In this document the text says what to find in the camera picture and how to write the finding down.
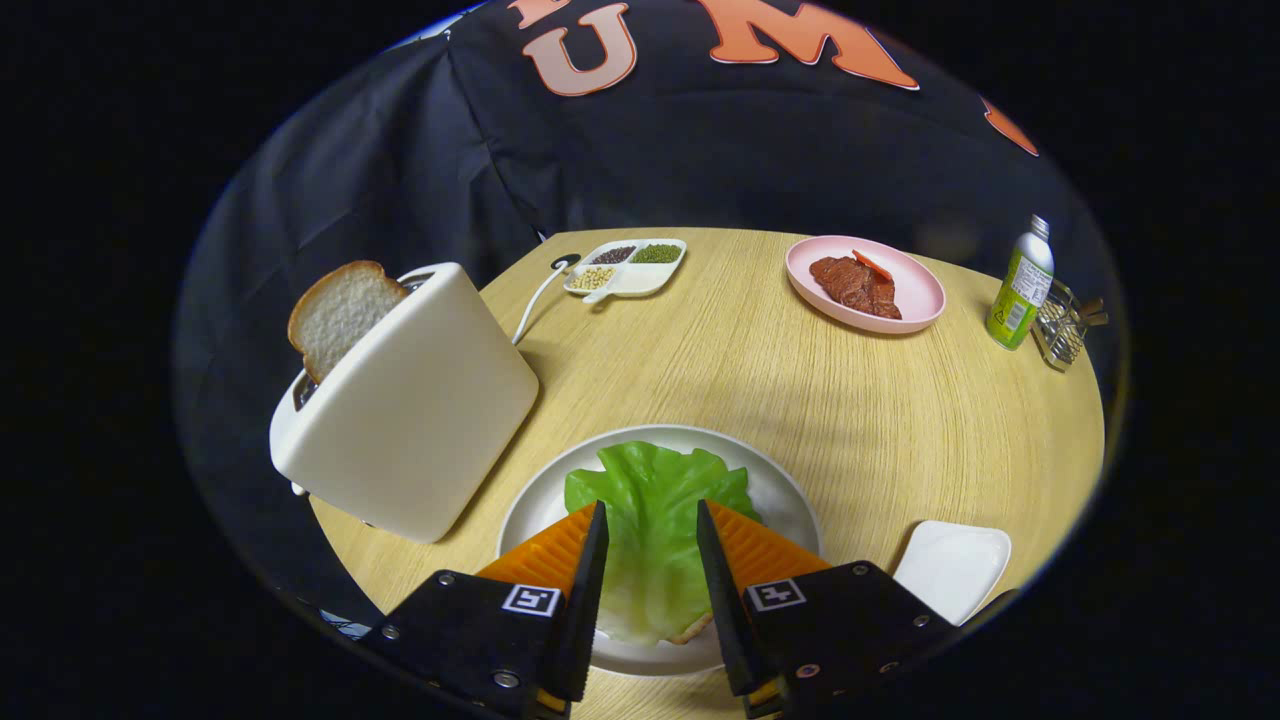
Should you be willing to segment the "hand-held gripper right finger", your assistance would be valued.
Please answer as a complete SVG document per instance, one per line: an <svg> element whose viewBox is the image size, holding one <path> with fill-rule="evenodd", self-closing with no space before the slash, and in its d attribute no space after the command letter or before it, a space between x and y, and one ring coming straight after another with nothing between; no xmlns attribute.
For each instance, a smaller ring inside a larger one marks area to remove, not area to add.
<svg viewBox="0 0 1280 720"><path fill-rule="evenodd" d="M829 564L707 498L698 547L730 689L749 719L860 719L858 700L960 639L873 562Z"/></svg>

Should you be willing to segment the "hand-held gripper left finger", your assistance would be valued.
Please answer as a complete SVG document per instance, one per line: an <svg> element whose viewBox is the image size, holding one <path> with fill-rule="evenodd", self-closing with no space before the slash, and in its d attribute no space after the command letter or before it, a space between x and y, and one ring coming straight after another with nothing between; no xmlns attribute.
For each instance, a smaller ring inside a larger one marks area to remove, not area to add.
<svg viewBox="0 0 1280 720"><path fill-rule="evenodd" d="M442 569L362 638L448 719L567 719L582 700L609 548L603 502L474 573Z"/></svg>

